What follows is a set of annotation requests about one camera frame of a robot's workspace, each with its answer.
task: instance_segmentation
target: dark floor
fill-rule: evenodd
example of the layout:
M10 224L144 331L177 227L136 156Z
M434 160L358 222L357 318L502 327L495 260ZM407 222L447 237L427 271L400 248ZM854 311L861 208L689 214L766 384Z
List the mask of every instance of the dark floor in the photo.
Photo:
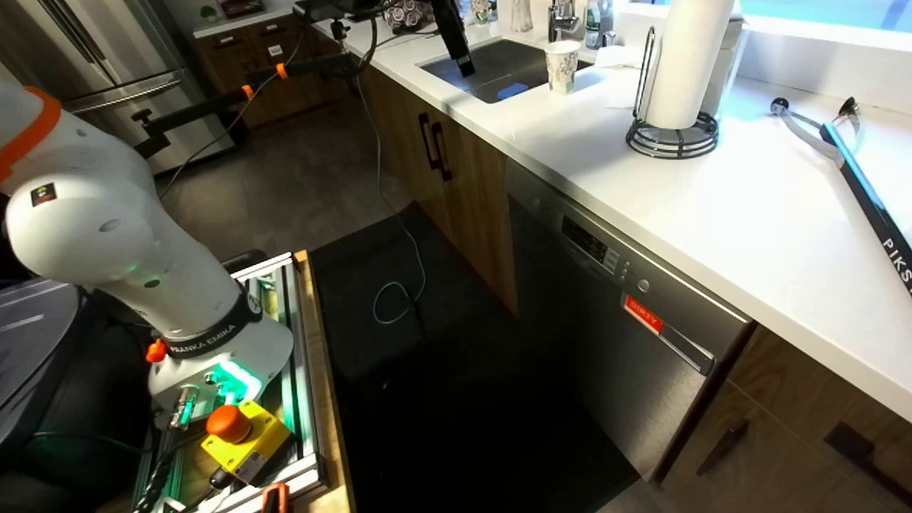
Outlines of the dark floor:
M357 100L169 180L164 208L220 260L313 250L361 513L598 509L632 478L499 302L377 174Z
M586 513L636 478L417 208L318 248L313 271L361 513ZM390 325L387 278L422 289L387 288Z

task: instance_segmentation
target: wooden cabinet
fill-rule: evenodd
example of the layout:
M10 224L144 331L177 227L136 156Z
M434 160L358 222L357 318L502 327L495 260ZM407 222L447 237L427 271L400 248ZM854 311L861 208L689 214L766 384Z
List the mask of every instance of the wooden cabinet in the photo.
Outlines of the wooden cabinet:
M324 40L300 17L280 17L234 32L220 32L194 40L199 63L220 93L237 91L250 77L274 70L274 63L315 63L338 54L338 44ZM248 127L267 126L303 114L330 97L344 93L343 79L318 74L297 74L290 79L270 79L260 97L246 107Z
M380 70L361 79L390 167L481 282L515 311L506 160Z
M660 485L685 509L912 509L912 428L759 331Z

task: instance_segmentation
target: paper towel holder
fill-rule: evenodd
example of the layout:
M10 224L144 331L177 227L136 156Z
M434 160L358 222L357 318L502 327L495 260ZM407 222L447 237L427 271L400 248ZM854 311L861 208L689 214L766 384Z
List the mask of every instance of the paper towel holder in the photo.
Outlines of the paper towel holder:
M712 114L699 110L689 127L659 127L639 117L642 100L650 83L650 66L655 51L655 24L643 40L643 60L639 67L636 101L632 101L632 126L628 127L628 146L653 160L692 160L703 156L717 146L717 121Z

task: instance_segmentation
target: drawer front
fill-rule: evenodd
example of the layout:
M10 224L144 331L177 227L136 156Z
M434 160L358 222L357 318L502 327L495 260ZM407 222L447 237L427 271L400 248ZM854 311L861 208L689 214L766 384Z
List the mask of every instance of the drawer front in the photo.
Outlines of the drawer front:
M783 339L760 331L729 381L787 431L836 452L912 509L912 425Z
M800 513L827 462L724 384L660 482L682 513Z

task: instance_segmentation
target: red indicator light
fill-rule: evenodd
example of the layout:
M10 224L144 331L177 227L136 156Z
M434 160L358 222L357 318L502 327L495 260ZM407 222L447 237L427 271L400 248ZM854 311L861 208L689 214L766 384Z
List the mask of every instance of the red indicator light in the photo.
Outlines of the red indicator light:
M632 317L632 318L639 318L646 331L653 331L653 332L660 332L660 318L646 308L646 305L642 305L639 299L632 299L632 295L628 295L625 292L625 311Z

